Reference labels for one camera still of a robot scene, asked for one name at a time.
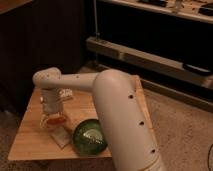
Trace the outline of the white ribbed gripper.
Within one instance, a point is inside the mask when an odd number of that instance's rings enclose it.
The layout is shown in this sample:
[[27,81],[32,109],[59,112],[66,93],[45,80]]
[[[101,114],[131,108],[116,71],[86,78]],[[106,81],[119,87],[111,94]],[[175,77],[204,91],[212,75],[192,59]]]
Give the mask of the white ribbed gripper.
[[[53,89],[42,89],[41,95],[43,97],[43,112],[46,114],[56,114],[62,111],[62,101],[59,94],[58,88]],[[40,128],[44,128],[47,120],[46,114],[41,115],[39,126]],[[71,130],[72,123],[69,116],[66,113],[61,113],[61,117],[64,119],[63,126]]]

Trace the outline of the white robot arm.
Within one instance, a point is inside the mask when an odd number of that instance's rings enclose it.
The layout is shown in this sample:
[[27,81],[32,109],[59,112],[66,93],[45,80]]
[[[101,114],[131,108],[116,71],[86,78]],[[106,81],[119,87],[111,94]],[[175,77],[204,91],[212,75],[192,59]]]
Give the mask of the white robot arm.
[[36,72],[43,111],[55,114],[62,104],[59,90],[92,93],[93,104],[117,171],[167,171],[136,96],[130,74],[108,69],[99,73],[63,74],[55,67]]

